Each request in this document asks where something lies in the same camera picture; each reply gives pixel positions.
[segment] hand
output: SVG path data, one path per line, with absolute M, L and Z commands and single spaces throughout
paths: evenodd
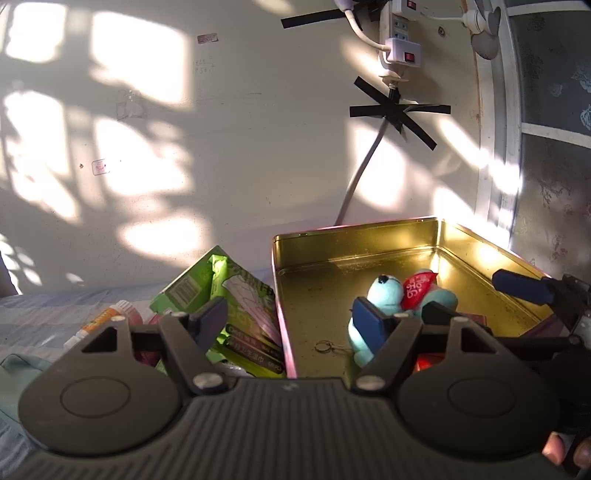
M 542 454 L 555 465 L 560 465 L 566 457 L 564 442 L 557 433 L 552 432 Z M 591 438 L 583 440 L 574 451 L 573 461 L 579 468 L 591 468 Z

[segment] fabric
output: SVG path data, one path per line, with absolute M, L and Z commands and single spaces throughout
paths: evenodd
M 8 355 L 0 362 L 0 417 L 20 433 L 18 400 L 27 385 L 51 363 L 32 355 Z
M 107 288 L 19 295 L 0 299 L 0 360 L 10 354 L 14 369 L 18 358 L 34 355 L 54 362 L 66 340 L 104 308 L 129 300 L 144 319 L 152 314 L 150 301 L 165 285 Z M 15 471 L 35 450 L 31 440 L 0 416 L 0 479 Z

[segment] power cord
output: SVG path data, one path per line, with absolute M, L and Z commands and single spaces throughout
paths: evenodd
M 355 32 L 355 35 L 359 37 L 360 40 L 367 43 L 371 47 L 375 48 L 376 50 L 381 51 L 390 51 L 391 48 L 387 45 L 382 45 L 381 43 L 374 42 L 369 38 L 365 33 L 361 31 L 359 25 L 357 24 L 357 20 L 355 20 L 355 14 L 353 13 L 353 0 L 335 0 L 336 6 L 339 7 L 344 14 L 347 20 L 349 21 L 349 25 Z
M 390 85 L 390 93 L 388 96 L 389 99 L 393 100 L 395 94 L 396 94 L 396 87 L 394 85 Z M 349 204 L 351 203 L 351 200 L 353 199 L 353 195 L 355 194 L 355 190 L 357 189 L 357 185 L 359 184 L 359 181 L 361 180 L 361 176 L 363 175 L 363 172 L 367 168 L 367 166 L 369 164 L 369 160 L 371 160 L 371 157 L 374 156 L 374 153 L 375 153 L 376 149 L 378 148 L 379 143 L 384 138 L 384 135 L 386 133 L 386 129 L 388 128 L 388 124 L 389 124 L 389 120 L 386 117 L 384 117 L 382 124 L 379 126 L 378 135 L 375 137 L 374 143 L 372 144 L 371 148 L 369 149 L 367 155 L 365 156 L 365 158 L 363 159 L 363 161 L 361 162 L 359 167 L 357 168 L 355 175 L 353 175 L 353 178 L 351 178 L 351 181 L 349 182 L 349 187 L 347 187 L 347 192 L 345 193 L 345 198 L 343 199 L 343 203 L 340 206 L 339 214 L 336 217 L 335 226 L 340 226 L 343 224 L 343 221 L 345 219 L 345 215 L 347 214 L 347 210 L 349 208 Z
M 357 24 L 357 20 L 355 20 L 355 15 L 353 14 L 352 10 L 345 10 L 345 16 L 347 17 L 347 20 L 349 20 L 349 25 L 351 25 L 353 32 L 355 32 L 355 35 L 357 35 L 360 40 L 364 41 L 365 43 L 367 43 L 367 45 L 375 48 L 376 50 L 381 50 L 381 51 L 392 50 L 387 45 L 382 45 L 381 43 L 374 42 L 365 33 L 363 33 L 361 31 L 361 29 L 359 28 L 359 25 Z

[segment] key ring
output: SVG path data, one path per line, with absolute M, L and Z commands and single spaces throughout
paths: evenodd
M 330 340 L 320 340 L 320 341 L 316 342 L 316 344 L 314 345 L 314 350 L 318 353 L 329 353 L 329 352 L 339 353 L 339 354 L 353 353 L 353 350 L 351 350 L 351 348 L 348 348 L 348 347 L 342 346 L 342 345 L 335 345 Z

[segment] blue plush toy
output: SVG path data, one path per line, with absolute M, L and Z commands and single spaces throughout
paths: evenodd
M 418 273 L 433 273 L 431 270 L 420 270 Z M 394 315 L 401 313 L 402 300 L 404 298 L 404 287 L 396 277 L 392 275 L 380 275 L 374 280 L 369 288 L 367 299 L 379 308 L 385 315 Z M 455 310 L 457 308 L 457 297 L 451 290 L 439 288 L 434 282 L 429 291 L 421 299 L 418 306 L 412 310 L 406 310 L 406 313 L 413 314 L 419 318 L 423 313 L 423 307 L 431 302 L 436 301 L 441 305 Z M 353 325 L 353 319 L 349 321 L 349 341 L 355 352 L 355 363 L 360 367 L 364 367 L 374 357 L 373 353 L 365 343 L 363 337 Z

